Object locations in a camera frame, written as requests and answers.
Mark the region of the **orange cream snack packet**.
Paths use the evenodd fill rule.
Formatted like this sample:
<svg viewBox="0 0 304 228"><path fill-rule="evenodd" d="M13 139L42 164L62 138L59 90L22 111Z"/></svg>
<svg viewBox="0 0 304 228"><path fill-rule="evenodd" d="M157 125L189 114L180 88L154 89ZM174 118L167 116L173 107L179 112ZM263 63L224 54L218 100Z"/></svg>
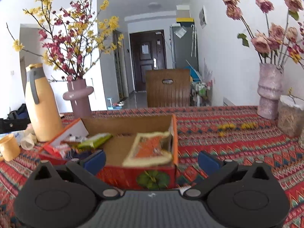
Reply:
<svg viewBox="0 0 304 228"><path fill-rule="evenodd" d="M171 132L138 133L122 162L123 167L154 167L172 162Z"/></svg>

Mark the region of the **red snack packet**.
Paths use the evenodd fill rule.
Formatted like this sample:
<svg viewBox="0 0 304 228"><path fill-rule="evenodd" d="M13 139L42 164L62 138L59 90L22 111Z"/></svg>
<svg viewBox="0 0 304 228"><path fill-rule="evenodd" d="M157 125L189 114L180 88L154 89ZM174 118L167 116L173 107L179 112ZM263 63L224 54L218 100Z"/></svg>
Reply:
<svg viewBox="0 0 304 228"><path fill-rule="evenodd" d="M71 148L68 144L62 144L57 146L45 145L43 149L47 151L50 155L57 158L67 158L67 155L71 152Z"/></svg>

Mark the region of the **patterned red tablecloth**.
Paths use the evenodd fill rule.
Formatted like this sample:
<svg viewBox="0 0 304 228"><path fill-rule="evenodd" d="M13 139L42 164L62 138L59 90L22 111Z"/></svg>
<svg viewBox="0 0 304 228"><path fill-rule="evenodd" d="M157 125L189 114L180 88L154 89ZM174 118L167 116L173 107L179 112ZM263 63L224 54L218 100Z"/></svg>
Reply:
<svg viewBox="0 0 304 228"><path fill-rule="evenodd" d="M93 117L127 117L174 114L178 132L176 187L194 185L207 174L198 165L200 151L244 166L262 160L284 189L291 210L285 227L303 227L303 146L297 137L285 135L272 120L257 115L254 106L211 108L146 108L96 111ZM254 122L255 130L228 132L219 137L217 126L224 123Z"/></svg>

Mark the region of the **green snack packet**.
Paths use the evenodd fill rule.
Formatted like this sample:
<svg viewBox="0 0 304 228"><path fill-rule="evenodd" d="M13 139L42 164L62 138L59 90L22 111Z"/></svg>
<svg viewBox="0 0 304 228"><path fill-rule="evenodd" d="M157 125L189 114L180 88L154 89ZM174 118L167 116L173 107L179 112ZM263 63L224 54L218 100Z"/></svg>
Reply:
<svg viewBox="0 0 304 228"><path fill-rule="evenodd" d="M77 145L78 149L84 149L84 148L93 148L96 149L108 140L110 140L113 137L110 133L99 133L97 135L94 135L93 137L90 137L86 139L85 141L81 142Z"/></svg>

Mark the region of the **fallen yellow flower petals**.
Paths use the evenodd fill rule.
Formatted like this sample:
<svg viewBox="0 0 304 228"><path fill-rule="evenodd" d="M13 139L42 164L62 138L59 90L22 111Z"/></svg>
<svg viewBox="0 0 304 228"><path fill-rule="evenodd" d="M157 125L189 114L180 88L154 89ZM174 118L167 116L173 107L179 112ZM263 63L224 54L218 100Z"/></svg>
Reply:
<svg viewBox="0 0 304 228"><path fill-rule="evenodd" d="M241 124L224 123L217 126L217 134L219 137L225 137L228 132L240 131L240 130L255 130L258 128L258 124L254 122L245 122Z"/></svg>

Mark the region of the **yellow ceramic mug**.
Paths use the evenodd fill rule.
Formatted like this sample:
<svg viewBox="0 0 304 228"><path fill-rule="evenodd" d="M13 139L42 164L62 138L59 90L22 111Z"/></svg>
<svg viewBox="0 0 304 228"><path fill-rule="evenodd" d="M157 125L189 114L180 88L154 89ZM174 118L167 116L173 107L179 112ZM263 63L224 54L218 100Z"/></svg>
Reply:
<svg viewBox="0 0 304 228"><path fill-rule="evenodd" d="M1 138L0 151L3 159L7 162L19 156L21 153L20 146L12 133Z"/></svg>

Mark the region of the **clear jar with white lid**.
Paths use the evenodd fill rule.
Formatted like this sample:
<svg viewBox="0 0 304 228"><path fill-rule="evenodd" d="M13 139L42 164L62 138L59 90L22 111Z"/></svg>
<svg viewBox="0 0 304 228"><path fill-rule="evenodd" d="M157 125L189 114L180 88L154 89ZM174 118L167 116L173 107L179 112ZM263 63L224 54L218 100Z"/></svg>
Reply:
<svg viewBox="0 0 304 228"><path fill-rule="evenodd" d="M303 130L303 100L281 95L279 100L278 128L290 137L301 135Z"/></svg>

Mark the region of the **red cardboard snack box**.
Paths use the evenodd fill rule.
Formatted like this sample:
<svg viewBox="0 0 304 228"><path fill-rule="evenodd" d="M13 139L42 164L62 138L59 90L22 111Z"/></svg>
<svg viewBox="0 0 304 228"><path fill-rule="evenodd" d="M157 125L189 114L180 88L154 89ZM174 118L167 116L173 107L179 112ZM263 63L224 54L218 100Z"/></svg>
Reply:
<svg viewBox="0 0 304 228"><path fill-rule="evenodd" d="M121 189L175 188L177 122L173 115L79 118L39 150L41 160L72 159Z"/></svg>

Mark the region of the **yellow thermos jug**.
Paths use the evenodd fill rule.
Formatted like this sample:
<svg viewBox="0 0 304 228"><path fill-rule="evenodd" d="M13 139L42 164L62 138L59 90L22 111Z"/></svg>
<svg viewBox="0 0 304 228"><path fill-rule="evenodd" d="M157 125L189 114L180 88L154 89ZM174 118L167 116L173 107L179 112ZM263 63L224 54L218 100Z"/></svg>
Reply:
<svg viewBox="0 0 304 228"><path fill-rule="evenodd" d="M39 142L48 142L63 130L53 89L43 64L26 67L25 103L32 128Z"/></svg>

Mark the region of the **textured pink vase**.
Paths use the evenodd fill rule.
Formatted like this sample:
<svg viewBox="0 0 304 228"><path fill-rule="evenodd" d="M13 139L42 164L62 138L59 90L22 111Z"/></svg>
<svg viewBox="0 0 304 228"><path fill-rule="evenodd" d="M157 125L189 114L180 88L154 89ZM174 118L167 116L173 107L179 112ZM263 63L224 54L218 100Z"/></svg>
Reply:
<svg viewBox="0 0 304 228"><path fill-rule="evenodd" d="M278 105L283 90L283 69L277 65L260 63L258 95L260 101L257 113L259 116L275 120L278 116Z"/></svg>

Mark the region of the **wooden chair back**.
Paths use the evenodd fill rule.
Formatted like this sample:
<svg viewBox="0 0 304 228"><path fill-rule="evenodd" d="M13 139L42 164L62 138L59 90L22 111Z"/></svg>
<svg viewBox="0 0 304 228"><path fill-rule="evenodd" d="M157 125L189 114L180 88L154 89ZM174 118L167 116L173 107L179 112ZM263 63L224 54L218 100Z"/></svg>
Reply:
<svg viewBox="0 0 304 228"><path fill-rule="evenodd" d="M190 71L188 69L148 70L146 72L147 106L188 107L190 105Z"/></svg>

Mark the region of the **dried pink roses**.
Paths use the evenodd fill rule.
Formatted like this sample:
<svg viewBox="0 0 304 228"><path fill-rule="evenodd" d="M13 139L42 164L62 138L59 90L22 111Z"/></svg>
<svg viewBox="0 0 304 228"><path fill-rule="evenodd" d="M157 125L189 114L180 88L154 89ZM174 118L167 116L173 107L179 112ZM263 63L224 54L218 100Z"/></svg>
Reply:
<svg viewBox="0 0 304 228"><path fill-rule="evenodd" d="M268 14L274 11L269 0L256 0L256 5L265 15L267 32L253 32L246 22L242 10L238 6L240 0L222 0L226 6L227 17L241 21L247 34L239 33L237 38L244 47L251 44L257 52L262 64L272 64L284 69L291 59L303 67L303 23L299 21L299 12L303 11L302 0L284 0L287 6L287 18L284 27L271 23Z"/></svg>

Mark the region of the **yellow and pink blossom branches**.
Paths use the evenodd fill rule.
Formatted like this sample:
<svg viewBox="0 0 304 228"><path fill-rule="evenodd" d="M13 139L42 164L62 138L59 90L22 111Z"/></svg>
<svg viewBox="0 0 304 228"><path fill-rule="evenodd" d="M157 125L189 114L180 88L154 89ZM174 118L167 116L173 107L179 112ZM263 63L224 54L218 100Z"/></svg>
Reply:
<svg viewBox="0 0 304 228"><path fill-rule="evenodd" d="M103 0L98 8L93 0L71 0L68 7L54 7L54 0L35 0L35 6L24 8L38 27L39 41L44 49L44 64L64 73L62 80L71 83L84 79L102 54L111 54L122 47L124 36L111 40L119 28L119 17L112 15L99 20L109 7Z"/></svg>

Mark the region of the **grey refrigerator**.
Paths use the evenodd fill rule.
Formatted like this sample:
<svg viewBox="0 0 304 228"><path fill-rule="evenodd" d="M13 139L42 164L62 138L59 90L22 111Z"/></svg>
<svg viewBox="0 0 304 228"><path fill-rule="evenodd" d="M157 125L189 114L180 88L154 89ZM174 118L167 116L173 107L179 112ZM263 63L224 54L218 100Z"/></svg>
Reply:
<svg viewBox="0 0 304 228"><path fill-rule="evenodd" d="M194 22L170 26L173 68L191 66L198 70L197 32Z"/></svg>

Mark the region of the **dark entrance door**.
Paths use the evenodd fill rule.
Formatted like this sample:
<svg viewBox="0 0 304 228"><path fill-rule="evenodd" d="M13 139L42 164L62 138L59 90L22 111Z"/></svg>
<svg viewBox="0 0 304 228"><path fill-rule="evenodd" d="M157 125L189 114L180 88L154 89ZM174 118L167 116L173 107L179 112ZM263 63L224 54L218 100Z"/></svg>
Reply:
<svg viewBox="0 0 304 228"><path fill-rule="evenodd" d="M166 68L163 30L131 33L131 56L135 91L146 91L146 72Z"/></svg>

